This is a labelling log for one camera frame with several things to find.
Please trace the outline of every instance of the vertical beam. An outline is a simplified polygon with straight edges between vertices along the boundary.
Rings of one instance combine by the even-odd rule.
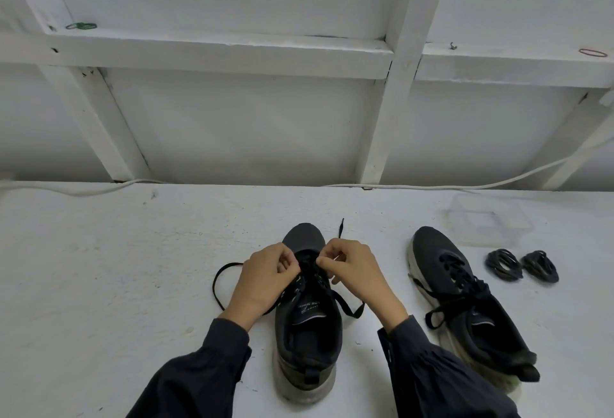
[[[0,0],[0,10],[0,16],[14,32],[48,34],[72,22],[64,0]],[[38,67],[66,104],[111,179],[151,177],[134,136],[97,68]]]
[[[611,91],[593,89],[569,113],[561,126],[541,147],[526,171],[591,148],[614,135]],[[563,164],[538,172],[515,183],[518,189],[557,190],[594,151],[579,153]]]
[[[411,84],[439,0],[397,0],[386,42],[394,51],[388,79],[377,88],[380,102],[367,125],[356,171],[357,183],[377,184],[393,146],[398,116],[407,107]]]

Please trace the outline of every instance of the white wooden beam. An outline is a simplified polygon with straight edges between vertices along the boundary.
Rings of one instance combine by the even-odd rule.
[[[385,42],[250,34],[0,33],[0,62],[335,78],[386,78]]]
[[[550,136],[526,171],[566,158],[602,143],[614,136],[614,113],[609,91],[593,89],[566,117]],[[580,152],[560,166],[551,167],[515,183],[518,189],[557,190],[591,156],[593,151]]]
[[[365,130],[357,183],[380,182],[393,146],[399,113],[410,108],[411,83],[438,3],[439,0],[397,0],[395,4],[386,37],[394,51],[394,60],[385,86],[380,87],[381,101]]]
[[[25,31],[33,35],[22,35],[37,41],[42,49],[46,28],[43,16],[46,6],[53,7],[53,15],[59,15],[62,0],[42,0],[34,5],[33,0],[0,0],[0,8],[16,33],[11,35],[13,43],[19,42],[19,34]],[[15,44],[15,48],[27,48],[27,43]],[[90,144],[111,179],[127,181],[135,178],[150,178],[149,167],[142,157],[128,125],[123,118],[115,99],[97,68],[55,67],[58,52],[49,48],[44,62],[38,62],[39,69],[51,87],[65,102],[68,112],[73,116],[86,141]]]
[[[424,47],[416,80],[609,88],[614,55],[569,48],[495,48],[455,43]]]

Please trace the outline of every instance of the sneaker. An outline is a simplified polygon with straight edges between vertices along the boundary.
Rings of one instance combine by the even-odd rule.
[[[337,302],[349,316],[359,318],[364,304],[352,313],[330,288],[316,259],[326,244],[318,228],[299,224],[284,238],[301,273],[279,298],[275,312],[276,354],[273,378],[280,394],[301,404],[323,399],[335,383],[336,361],[342,349],[342,318]]]
[[[438,230],[418,229],[407,252],[410,277],[433,306],[430,329],[442,327],[440,344],[505,393],[535,383],[537,360],[488,285]]]

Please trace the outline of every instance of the sleeve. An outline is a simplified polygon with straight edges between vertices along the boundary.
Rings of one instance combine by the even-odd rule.
[[[514,402],[452,353],[429,342],[413,316],[386,334],[399,417],[518,417]]]
[[[245,329],[214,319],[203,346],[160,368],[128,418],[230,418],[234,387],[252,353],[248,342]]]

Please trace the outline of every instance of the hand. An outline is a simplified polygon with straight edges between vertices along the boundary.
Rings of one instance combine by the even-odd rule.
[[[316,260],[319,267],[342,282],[375,313],[387,332],[408,317],[407,311],[388,286],[371,249],[357,241],[332,239]]]
[[[256,251],[243,264],[230,303],[219,317],[249,331],[300,271],[293,252],[283,243]]]

